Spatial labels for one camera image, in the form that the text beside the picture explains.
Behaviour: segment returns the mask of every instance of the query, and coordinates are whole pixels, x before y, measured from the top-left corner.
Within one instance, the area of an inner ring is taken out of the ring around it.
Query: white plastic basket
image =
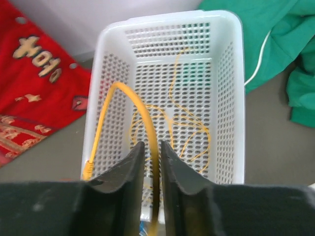
[[[98,39],[87,111],[82,169],[90,157],[96,126],[107,90],[114,81],[133,88],[146,104],[155,104],[173,117],[184,114],[169,101],[168,90],[179,58],[174,99],[199,116],[211,134],[210,155],[189,160],[205,149],[206,134],[194,136],[183,160],[216,183],[244,183],[245,108],[243,37],[239,19],[227,11],[190,11],[134,18],[107,27]],[[94,177],[125,157],[136,108],[116,91],[105,118],[95,157]],[[167,123],[153,119],[158,141],[170,140]],[[191,127],[174,129],[175,151],[180,154],[192,134]],[[138,141],[147,142],[139,128]],[[150,157],[146,144],[146,157]],[[149,220],[151,160],[146,162],[141,219]],[[160,222],[164,222],[161,202]]]

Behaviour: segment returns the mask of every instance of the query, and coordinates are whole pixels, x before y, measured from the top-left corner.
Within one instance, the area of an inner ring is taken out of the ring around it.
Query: white drawstring
[[[255,71],[253,72],[252,76],[250,76],[250,78],[248,80],[246,80],[246,82],[244,83],[244,86],[246,86],[250,81],[253,80],[253,78],[255,78],[255,76],[257,75],[258,73],[258,70],[261,66],[261,62],[262,62],[262,56],[264,54],[264,50],[265,50],[265,46],[266,46],[266,43],[267,43],[267,40],[268,40],[268,37],[270,35],[270,32],[269,31],[264,39],[264,41],[262,42],[262,45],[261,45],[261,48],[260,48],[260,52],[259,52],[259,56],[258,56],[258,62],[257,62],[257,66],[256,66],[256,69]]]

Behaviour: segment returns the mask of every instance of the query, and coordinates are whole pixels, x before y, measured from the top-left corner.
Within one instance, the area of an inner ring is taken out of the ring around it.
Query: red fabric with print
[[[0,167],[85,113],[90,73],[0,0]]]

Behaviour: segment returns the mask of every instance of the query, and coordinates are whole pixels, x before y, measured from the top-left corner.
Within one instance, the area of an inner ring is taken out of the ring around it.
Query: teal shirt
[[[291,120],[315,127],[315,0],[204,0],[199,9],[229,10],[244,31],[245,78],[253,74],[264,38],[271,30],[257,75],[246,93],[282,72],[299,54],[301,68],[289,78]]]

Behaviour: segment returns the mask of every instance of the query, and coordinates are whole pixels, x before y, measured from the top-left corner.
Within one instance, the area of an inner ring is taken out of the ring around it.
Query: yellow connector
[[[83,175],[82,175],[83,180],[88,181],[91,179],[92,174],[93,174],[93,168],[94,168],[93,162],[90,163],[89,161],[87,161],[83,170]]]

